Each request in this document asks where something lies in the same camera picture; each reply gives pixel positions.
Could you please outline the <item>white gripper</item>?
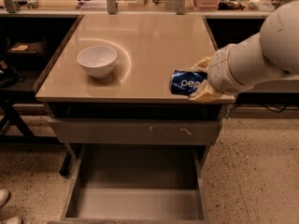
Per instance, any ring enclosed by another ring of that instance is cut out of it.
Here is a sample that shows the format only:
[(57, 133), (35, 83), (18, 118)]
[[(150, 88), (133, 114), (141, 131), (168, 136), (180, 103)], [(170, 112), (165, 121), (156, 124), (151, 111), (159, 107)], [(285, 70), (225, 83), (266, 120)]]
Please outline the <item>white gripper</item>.
[(225, 98), (224, 94), (237, 95), (253, 88), (239, 82), (230, 69), (230, 53), (235, 44), (218, 49), (212, 56), (198, 61), (193, 67), (194, 72), (206, 72), (207, 81), (199, 84), (197, 90), (189, 95), (191, 101), (210, 103)]

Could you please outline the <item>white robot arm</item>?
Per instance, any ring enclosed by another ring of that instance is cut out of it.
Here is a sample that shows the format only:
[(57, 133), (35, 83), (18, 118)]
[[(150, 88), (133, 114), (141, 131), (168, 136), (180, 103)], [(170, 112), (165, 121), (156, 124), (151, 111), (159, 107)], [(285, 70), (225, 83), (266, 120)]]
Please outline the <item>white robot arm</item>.
[(210, 103), (223, 96), (236, 96), (255, 85), (299, 75), (299, 1), (274, 10), (260, 32), (238, 44), (218, 49), (193, 66), (207, 79), (189, 99)]

